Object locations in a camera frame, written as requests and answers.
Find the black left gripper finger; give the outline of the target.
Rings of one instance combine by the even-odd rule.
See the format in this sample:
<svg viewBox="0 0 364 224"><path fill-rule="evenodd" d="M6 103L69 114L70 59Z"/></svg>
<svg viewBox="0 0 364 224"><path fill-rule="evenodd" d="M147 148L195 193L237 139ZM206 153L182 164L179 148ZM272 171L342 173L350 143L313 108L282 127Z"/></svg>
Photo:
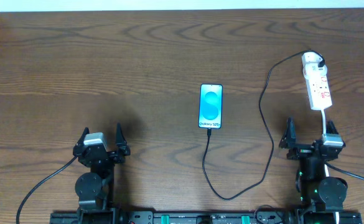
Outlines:
<svg viewBox="0 0 364 224"><path fill-rule="evenodd" d="M128 144L123 136L121 125L118 123L116 127L116 146L121 150L127 150Z"/></svg>
<svg viewBox="0 0 364 224"><path fill-rule="evenodd" d="M88 127L85 127L84 130L83 130L83 132L82 132L81 137L79 138L79 140L76 143L76 147L80 147L80 146L83 146L84 145L83 142L85 140L85 137L89 133L90 133L89 128Z"/></svg>

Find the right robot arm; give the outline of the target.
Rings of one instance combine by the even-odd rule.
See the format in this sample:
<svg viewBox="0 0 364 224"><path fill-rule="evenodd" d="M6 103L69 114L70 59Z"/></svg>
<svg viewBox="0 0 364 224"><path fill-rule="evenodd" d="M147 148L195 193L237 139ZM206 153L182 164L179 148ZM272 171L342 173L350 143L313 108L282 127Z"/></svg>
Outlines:
<svg viewBox="0 0 364 224"><path fill-rule="evenodd" d="M292 118L279 147L287 149L289 160L299 161L296 189L301 193L302 205L285 215L286 223L337 223L335 212L343 211L347 197L347 182L331 177L325 171L326 162L338 158L345 143L332 121L326 124L326 133L312 144L296 142L296 129Z"/></svg>

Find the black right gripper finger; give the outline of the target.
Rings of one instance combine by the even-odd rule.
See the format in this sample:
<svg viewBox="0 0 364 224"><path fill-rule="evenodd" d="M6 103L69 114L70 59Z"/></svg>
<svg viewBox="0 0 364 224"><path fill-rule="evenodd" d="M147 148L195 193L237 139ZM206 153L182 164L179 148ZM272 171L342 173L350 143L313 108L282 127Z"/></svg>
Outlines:
<svg viewBox="0 0 364 224"><path fill-rule="evenodd" d="M328 120L326 123L326 134L336 134L339 135L337 128L334 125L334 122L332 120Z"/></svg>
<svg viewBox="0 0 364 224"><path fill-rule="evenodd" d="M292 117L287 119L286 130L280 140L280 147L294 147L296 144L296 130Z"/></svg>

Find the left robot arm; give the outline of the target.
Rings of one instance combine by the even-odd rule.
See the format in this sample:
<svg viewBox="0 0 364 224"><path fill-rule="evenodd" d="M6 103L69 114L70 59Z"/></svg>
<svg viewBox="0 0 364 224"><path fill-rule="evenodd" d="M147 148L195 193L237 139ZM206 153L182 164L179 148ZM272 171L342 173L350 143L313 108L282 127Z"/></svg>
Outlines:
<svg viewBox="0 0 364 224"><path fill-rule="evenodd" d="M85 128L73 148L73 155L90 171L75 182L78 195L78 223L128 223L128 214L113 205L114 166L131 154L121 125L116 127L116 149L107 150L103 133L91 133Z"/></svg>

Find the blue Galaxy smartphone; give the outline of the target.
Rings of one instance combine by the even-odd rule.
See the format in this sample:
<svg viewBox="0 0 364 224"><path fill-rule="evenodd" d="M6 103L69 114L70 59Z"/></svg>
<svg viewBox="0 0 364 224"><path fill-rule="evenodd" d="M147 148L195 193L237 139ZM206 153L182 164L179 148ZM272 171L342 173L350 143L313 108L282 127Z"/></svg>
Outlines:
<svg viewBox="0 0 364 224"><path fill-rule="evenodd" d="M222 127L223 85L203 83L200 86L199 128Z"/></svg>

